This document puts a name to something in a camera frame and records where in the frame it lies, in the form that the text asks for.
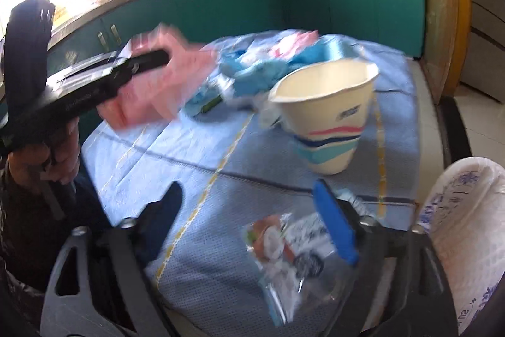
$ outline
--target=white tile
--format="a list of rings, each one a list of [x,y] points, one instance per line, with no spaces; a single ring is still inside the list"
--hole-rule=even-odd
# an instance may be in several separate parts
[[[454,98],[467,129],[505,143],[505,105],[464,85]]]
[[[431,126],[438,129],[438,121],[435,114],[435,106],[431,99],[431,93],[428,88],[428,83],[421,69],[421,66],[416,61],[411,60],[409,66],[412,72],[412,77],[416,83],[417,100],[419,108],[419,123],[421,125]]]
[[[505,166],[505,144],[490,139],[473,130],[466,130],[472,154],[479,158],[488,158]]]
[[[438,129],[428,125],[419,128],[421,161],[419,166],[418,203],[423,203],[444,171],[443,148]]]

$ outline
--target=metal bolt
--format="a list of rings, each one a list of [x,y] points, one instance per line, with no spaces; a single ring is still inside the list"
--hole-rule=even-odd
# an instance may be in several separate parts
[[[363,226],[367,226],[367,227],[372,227],[372,226],[375,226],[376,225],[376,221],[375,219],[372,217],[372,216],[363,216],[360,220],[359,220],[359,224],[363,225]]]
[[[120,223],[122,229],[129,229],[137,224],[137,219],[134,217],[127,217]]]
[[[88,228],[84,226],[76,227],[72,230],[72,236],[83,236],[88,232]]]
[[[426,233],[426,230],[424,230],[424,227],[421,225],[418,225],[418,224],[412,226],[411,231],[412,231],[412,233],[416,233],[416,234],[425,234]]]

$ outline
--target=blue tablecloth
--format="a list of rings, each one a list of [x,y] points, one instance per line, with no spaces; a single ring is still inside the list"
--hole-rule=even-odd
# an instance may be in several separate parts
[[[357,151],[344,172],[327,177],[377,210],[386,196],[383,224],[410,225],[419,171],[416,90],[405,56],[397,50],[341,37],[375,62],[380,77]],[[378,129],[385,135],[385,169],[379,172]],[[83,156],[112,223],[159,200],[172,181],[184,187],[183,208],[165,251],[147,274],[162,296],[211,336],[316,336],[332,305],[274,328],[257,285],[257,268],[241,238],[243,226],[292,207],[314,210],[309,171],[281,128],[263,130],[250,111],[224,103],[206,115],[116,133],[102,123]]]

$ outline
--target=navy blue stripe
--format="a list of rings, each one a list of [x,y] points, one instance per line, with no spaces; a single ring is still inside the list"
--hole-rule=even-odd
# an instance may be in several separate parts
[[[307,146],[307,147],[321,147],[321,146],[324,146],[326,144],[329,144],[329,143],[337,143],[337,142],[347,142],[349,140],[354,140],[354,139],[358,139],[359,136],[361,135],[357,135],[357,136],[336,136],[336,137],[329,137],[328,139],[324,139],[324,140],[307,140],[307,139],[304,139],[300,136],[296,136],[295,135],[295,139],[298,140],[300,143],[302,143],[303,145]]]

